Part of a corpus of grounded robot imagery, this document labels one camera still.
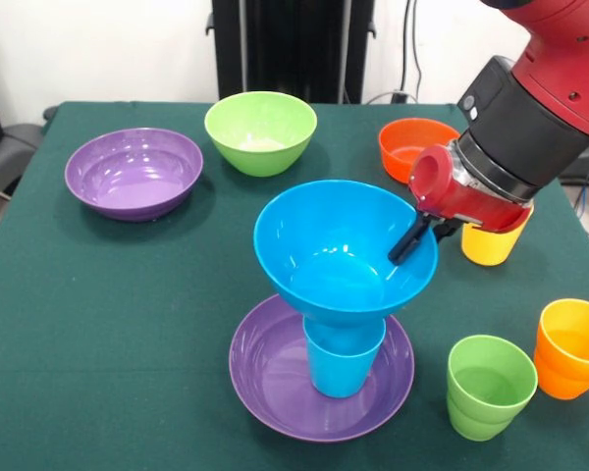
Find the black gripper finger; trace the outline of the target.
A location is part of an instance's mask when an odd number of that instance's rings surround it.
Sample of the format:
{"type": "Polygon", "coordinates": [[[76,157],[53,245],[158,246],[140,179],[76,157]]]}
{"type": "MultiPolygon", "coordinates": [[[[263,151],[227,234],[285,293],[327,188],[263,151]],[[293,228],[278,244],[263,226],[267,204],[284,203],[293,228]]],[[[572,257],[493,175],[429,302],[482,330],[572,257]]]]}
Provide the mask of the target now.
{"type": "Polygon", "coordinates": [[[464,221],[452,218],[452,219],[438,219],[437,224],[434,227],[434,236],[437,242],[440,242],[446,237],[453,236],[458,229],[464,224],[464,221]]]}
{"type": "Polygon", "coordinates": [[[402,238],[388,253],[388,259],[395,265],[400,265],[418,246],[427,230],[430,228],[431,216],[428,214],[416,214],[415,220],[407,229],[402,238]]]}

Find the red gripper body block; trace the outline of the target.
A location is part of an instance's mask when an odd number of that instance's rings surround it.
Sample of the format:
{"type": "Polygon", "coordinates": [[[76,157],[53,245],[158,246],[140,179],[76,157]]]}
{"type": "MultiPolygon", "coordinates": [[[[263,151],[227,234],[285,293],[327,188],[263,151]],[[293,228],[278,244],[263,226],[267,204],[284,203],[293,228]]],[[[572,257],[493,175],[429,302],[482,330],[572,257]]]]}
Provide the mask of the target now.
{"type": "Polygon", "coordinates": [[[408,188],[418,211],[486,232],[510,232],[531,213],[530,201],[508,200],[484,183],[456,143],[425,148],[412,166],[408,188]]]}

